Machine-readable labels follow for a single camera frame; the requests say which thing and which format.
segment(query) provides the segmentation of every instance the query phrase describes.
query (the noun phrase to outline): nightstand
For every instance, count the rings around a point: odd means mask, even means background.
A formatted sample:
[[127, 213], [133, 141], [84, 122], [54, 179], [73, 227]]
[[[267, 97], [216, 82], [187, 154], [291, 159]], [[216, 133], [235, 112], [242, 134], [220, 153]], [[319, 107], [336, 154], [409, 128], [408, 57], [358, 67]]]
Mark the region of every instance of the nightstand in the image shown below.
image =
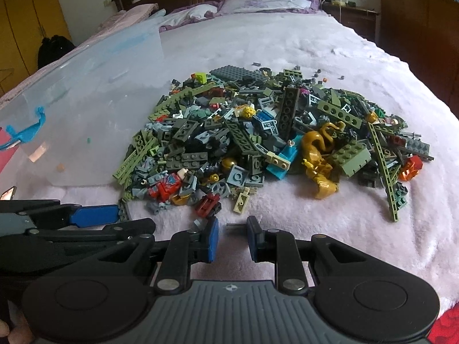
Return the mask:
[[338, 6], [332, 3], [323, 3], [322, 9], [331, 14], [343, 26], [352, 28], [359, 36], [369, 41], [376, 39], [376, 11], [363, 7]]

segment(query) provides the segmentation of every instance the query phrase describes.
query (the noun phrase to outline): pile of lego bricks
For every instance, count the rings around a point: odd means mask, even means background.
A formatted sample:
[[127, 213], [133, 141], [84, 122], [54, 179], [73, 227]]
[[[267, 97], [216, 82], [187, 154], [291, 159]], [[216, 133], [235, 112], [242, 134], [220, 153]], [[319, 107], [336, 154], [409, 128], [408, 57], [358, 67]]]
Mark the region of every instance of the pile of lego bricks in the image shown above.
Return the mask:
[[241, 214], [265, 175], [282, 180], [305, 172], [302, 140], [332, 126], [333, 149], [322, 151], [330, 166], [326, 179], [336, 191], [340, 176], [355, 174], [361, 185], [385, 188], [397, 221], [408, 192], [399, 180], [412, 179], [422, 160], [433, 160], [429, 145], [360, 94], [325, 88], [327, 79], [316, 81], [320, 72], [303, 79], [299, 66], [276, 74], [228, 65], [182, 84], [173, 80], [114, 174], [124, 188], [120, 205], [147, 200], [153, 214], [190, 205], [207, 218], [231, 196]]

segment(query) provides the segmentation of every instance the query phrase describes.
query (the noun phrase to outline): translucent plastic bag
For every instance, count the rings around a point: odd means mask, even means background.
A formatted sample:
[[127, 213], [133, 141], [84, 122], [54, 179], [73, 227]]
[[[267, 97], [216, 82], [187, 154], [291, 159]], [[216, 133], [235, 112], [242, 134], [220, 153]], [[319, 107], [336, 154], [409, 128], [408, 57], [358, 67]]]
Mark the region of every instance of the translucent plastic bag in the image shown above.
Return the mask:
[[12, 158], [28, 157], [14, 184], [27, 185], [30, 175], [54, 186], [110, 183], [169, 83], [155, 19], [79, 52], [0, 110], [0, 126], [16, 131], [37, 122], [37, 107], [46, 114], [35, 138]]

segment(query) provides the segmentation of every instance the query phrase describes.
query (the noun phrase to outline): white pillow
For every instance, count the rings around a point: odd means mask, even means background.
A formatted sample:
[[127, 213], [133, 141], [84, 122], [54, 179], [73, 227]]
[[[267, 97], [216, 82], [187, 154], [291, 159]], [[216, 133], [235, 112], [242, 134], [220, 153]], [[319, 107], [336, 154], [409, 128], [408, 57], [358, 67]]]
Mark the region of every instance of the white pillow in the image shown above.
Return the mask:
[[221, 14], [256, 13], [276, 10], [309, 9], [308, 0], [225, 0], [219, 10]]
[[209, 14], [215, 14], [217, 7], [208, 4], [200, 4], [190, 9], [182, 10], [177, 13], [171, 13], [160, 21], [160, 26], [165, 27], [167, 30], [172, 28], [184, 26], [185, 24], [199, 22], [200, 20], [209, 19]]

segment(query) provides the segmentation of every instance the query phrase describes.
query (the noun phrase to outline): pillow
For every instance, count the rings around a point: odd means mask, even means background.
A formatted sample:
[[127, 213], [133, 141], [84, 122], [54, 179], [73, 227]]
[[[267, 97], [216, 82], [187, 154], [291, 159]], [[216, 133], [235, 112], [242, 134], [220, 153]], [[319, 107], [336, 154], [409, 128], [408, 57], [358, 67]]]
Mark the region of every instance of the pillow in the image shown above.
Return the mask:
[[190, 7], [181, 7], [166, 15], [160, 23], [160, 32], [182, 27], [190, 23], [212, 19], [218, 10], [218, 2], [199, 3]]
[[256, 12], [314, 13], [319, 0], [222, 0], [219, 15]]

